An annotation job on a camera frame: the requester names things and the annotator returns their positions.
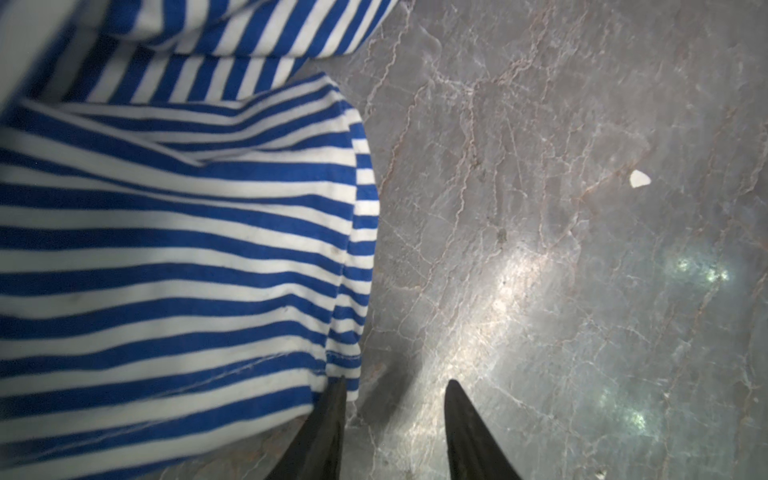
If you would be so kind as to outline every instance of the blue and white striped fabric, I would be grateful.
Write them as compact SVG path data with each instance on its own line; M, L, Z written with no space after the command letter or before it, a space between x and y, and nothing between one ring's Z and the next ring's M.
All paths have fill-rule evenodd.
M356 50L396 0L93 0L32 96L146 104L240 100L307 58Z
M116 2L102 30L178 48L174 3L197 4L126 28ZM0 127L0 478L131 478L307 413L328 377L355 399L379 202L338 87L114 104L89 65L58 90L87 101Z

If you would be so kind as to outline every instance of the marble floor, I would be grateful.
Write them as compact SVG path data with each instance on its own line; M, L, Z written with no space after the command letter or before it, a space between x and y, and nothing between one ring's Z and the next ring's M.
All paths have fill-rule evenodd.
M382 200L342 478L448 478L451 378L525 480L768 478L768 2L401 1L313 69Z

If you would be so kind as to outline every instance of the floor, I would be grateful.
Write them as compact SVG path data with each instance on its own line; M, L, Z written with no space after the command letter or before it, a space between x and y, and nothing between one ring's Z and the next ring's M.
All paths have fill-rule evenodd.
M768 477L767 25L402 1L304 72L361 110L382 198L342 478L448 478L451 378L525 480ZM263 478L300 425L147 478Z

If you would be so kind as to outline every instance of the striped shirt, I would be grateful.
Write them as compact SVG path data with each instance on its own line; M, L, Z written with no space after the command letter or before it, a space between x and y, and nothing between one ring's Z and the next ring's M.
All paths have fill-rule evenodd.
M0 127L2 478L132 478L309 412L329 376L357 395L379 215L362 122L324 74L276 87L264 65L352 51L391 2L99 3ZM143 67L117 67L129 44ZM157 55L186 94L154 98ZM198 90L208 58L259 80Z

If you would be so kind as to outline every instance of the gray marble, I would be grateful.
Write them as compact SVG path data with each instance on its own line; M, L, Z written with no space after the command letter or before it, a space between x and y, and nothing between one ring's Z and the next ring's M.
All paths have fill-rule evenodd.
M525 480L768 478L766 2L401 2L313 69L382 199L345 480L448 478L451 378Z

